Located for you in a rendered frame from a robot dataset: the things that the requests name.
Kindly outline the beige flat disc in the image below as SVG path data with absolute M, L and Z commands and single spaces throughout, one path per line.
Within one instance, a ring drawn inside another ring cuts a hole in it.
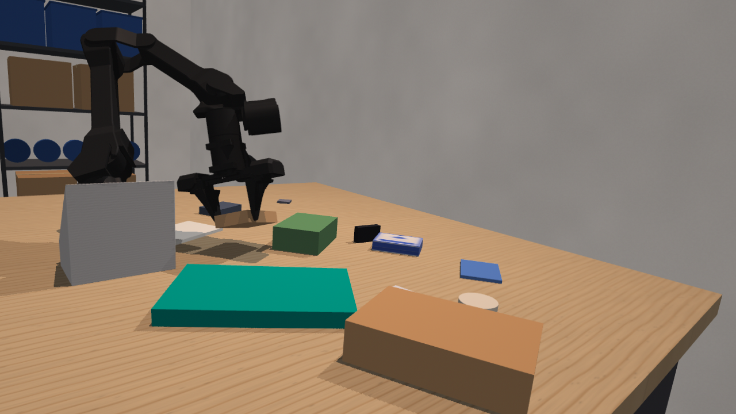
M 463 293 L 458 296 L 458 303 L 475 306 L 489 311 L 499 311 L 499 302 L 487 294 Z

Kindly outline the teal flat box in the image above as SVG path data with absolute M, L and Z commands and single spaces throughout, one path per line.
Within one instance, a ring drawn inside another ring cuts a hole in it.
M 344 328 L 357 312 L 347 269 L 187 264 L 152 327 Z

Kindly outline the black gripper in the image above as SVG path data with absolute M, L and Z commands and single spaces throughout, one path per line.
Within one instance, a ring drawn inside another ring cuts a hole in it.
M 214 190 L 213 185 L 251 178 L 245 182 L 252 218 L 258 220 L 266 187 L 274 181 L 272 178 L 284 176 L 285 170 L 283 163 L 273 158 L 256 160 L 246 168 L 243 148 L 246 149 L 246 143 L 242 143 L 240 135 L 210 138 L 206 150 L 211 153 L 213 167 L 209 167 L 209 172 L 214 175 L 182 175 L 177 180 L 177 191 L 195 194 L 214 220 L 214 216 L 221 215 L 221 210 L 218 198 L 220 190 Z

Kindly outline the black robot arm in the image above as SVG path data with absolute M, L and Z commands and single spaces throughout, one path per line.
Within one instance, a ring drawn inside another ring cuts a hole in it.
M 67 168 L 77 184 L 126 182 L 132 175 L 132 167 L 136 168 L 134 148 L 120 129 L 118 79 L 146 65 L 153 65 L 195 94 L 200 104 L 194 114 L 206 118 L 209 138 L 241 136 L 239 121 L 251 136 L 282 133 L 274 98 L 246 101 L 245 91 L 231 76 L 199 67 L 150 33 L 99 27 L 82 34 L 80 42 L 90 67 L 91 129 L 81 153 Z M 140 54 L 124 59 L 117 43 L 136 48 Z

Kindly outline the wooden ball-in-hole puzzle tray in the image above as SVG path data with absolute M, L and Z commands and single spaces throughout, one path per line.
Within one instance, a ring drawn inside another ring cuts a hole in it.
M 278 222 L 274 210 L 260 210 L 258 220 L 254 221 L 251 210 L 239 210 L 231 214 L 214 216 L 216 228 L 250 228 Z

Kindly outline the blue flat rectangular pad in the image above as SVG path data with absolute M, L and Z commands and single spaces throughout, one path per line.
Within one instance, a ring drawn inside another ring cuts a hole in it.
M 461 278 L 501 283 L 499 264 L 461 259 Z

